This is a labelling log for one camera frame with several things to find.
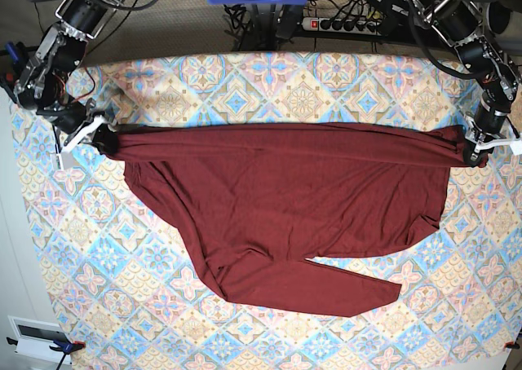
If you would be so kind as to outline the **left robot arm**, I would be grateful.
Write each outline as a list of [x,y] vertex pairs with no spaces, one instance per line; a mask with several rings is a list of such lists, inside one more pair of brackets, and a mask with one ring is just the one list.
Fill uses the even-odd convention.
[[[464,162],[471,167],[478,166],[501,146],[508,146],[519,155],[519,131],[513,128],[508,136],[501,133],[503,125],[510,122],[521,74],[495,39],[493,26],[510,19],[510,14],[502,11],[500,0],[405,1],[410,31],[423,54],[440,71],[462,80],[475,80],[482,88],[476,112],[465,116]],[[455,52],[464,71],[440,63],[422,40],[421,29],[435,32]]]

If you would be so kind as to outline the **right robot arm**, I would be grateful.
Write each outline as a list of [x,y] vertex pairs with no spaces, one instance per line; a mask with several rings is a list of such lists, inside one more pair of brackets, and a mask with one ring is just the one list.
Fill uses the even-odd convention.
[[[47,2],[52,0],[29,0]],[[117,122],[96,108],[94,100],[73,97],[66,90],[72,72],[82,66],[89,43],[95,40],[117,11],[139,11],[126,0],[60,0],[56,22],[46,29],[33,54],[22,44],[7,44],[13,61],[14,101],[22,108],[43,117],[57,134],[67,139],[60,152],[70,152],[87,144],[102,154],[117,152]]]

